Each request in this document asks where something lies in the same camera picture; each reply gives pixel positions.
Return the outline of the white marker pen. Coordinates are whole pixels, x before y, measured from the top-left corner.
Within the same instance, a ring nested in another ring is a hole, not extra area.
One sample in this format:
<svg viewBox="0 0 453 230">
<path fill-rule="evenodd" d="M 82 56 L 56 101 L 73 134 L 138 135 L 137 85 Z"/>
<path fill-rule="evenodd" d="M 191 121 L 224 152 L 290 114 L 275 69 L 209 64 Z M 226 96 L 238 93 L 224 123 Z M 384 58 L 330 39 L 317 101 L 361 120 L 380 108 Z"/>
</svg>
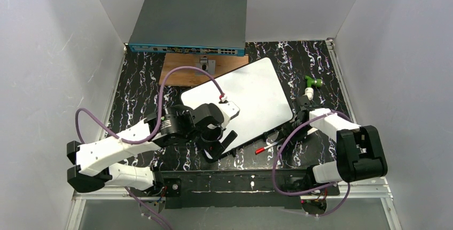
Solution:
<svg viewBox="0 0 453 230">
<path fill-rule="evenodd" d="M 264 147 L 267 148 L 267 150 L 268 150 L 274 146 L 280 145 L 282 142 L 283 142 L 283 139 L 272 140 L 271 142 L 266 142 L 266 145 Z"/>
</svg>

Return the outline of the white whiteboard black frame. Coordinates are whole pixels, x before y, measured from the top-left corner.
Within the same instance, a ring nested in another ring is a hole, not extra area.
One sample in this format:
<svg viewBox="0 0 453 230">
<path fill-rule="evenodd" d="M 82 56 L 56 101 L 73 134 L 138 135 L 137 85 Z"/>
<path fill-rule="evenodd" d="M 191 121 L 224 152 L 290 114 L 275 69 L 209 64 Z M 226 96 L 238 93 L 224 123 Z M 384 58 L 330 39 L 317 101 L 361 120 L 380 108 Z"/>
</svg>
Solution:
<svg viewBox="0 0 453 230">
<path fill-rule="evenodd" d="M 216 81 L 228 101 L 240 108 L 239 115 L 226 126 L 221 139 L 223 141 L 230 131 L 236 131 L 238 137 L 229 146 L 228 152 L 293 118 L 292 109 L 269 58 L 235 69 L 217 77 Z"/>
</svg>

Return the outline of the red marker cap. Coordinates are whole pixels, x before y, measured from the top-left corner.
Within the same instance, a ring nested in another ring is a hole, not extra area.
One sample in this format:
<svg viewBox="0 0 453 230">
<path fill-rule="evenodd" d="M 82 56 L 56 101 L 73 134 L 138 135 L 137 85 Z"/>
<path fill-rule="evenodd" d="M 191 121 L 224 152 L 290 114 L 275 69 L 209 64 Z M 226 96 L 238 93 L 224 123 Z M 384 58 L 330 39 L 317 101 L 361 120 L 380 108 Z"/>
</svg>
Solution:
<svg viewBox="0 0 453 230">
<path fill-rule="evenodd" d="M 262 153 L 262 152 L 265 152 L 266 150 L 267 150 L 267 148 L 261 147 L 261 148 L 259 148 L 259 149 L 257 149 L 257 150 L 255 151 L 255 155 L 258 155 L 258 154 L 260 154 L 260 153 Z"/>
</svg>

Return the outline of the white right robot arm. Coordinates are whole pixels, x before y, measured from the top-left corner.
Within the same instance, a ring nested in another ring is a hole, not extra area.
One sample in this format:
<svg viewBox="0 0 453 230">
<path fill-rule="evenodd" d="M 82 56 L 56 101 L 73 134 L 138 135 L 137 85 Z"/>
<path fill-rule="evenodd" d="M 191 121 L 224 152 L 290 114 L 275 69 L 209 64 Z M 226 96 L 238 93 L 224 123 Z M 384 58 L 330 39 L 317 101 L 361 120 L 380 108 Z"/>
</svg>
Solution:
<svg viewBox="0 0 453 230">
<path fill-rule="evenodd" d="M 307 95 L 295 99 L 293 107 L 294 119 L 287 123 L 281 134 L 285 140 L 279 153 L 291 141 L 300 140 L 316 129 L 335 142 L 336 158 L 332 162 L 309 166 L 304 177 L 291 184 L 274 184 L 277 192 L 299 196 L 340 181 L 351 183 L 387 174 L 388 165 L 377 128 L 353 123 L 344 113 L 314 104 Z"/>
</svg>

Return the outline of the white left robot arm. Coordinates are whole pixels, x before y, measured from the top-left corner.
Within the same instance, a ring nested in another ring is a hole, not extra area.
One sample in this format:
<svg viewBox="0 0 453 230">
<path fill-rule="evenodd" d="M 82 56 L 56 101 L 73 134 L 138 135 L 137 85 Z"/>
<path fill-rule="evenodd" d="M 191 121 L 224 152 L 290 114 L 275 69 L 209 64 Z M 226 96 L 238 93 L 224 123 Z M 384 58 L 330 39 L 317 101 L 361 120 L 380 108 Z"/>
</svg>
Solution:
<svg viewBox="0 0 453 230">
<path fill-rule="evenodd" d="M 120 161 L 187 142 L 205 151 L 209 159 L 217 160 L 238 136 L 235 131 L 224 132 L 239 113 L 233 102 L 202 104 L 195 109 L 177 105 L 164 109 L 161 116 L 150 114 L 114 136 L 89 144 L 70 141 L 67 157 L 72 167 L 67 170 L 67 182 L 79 193 L 121 186 L 158 196 L 166 185 L 157 168 L 129 166 Z"/>
</svg>

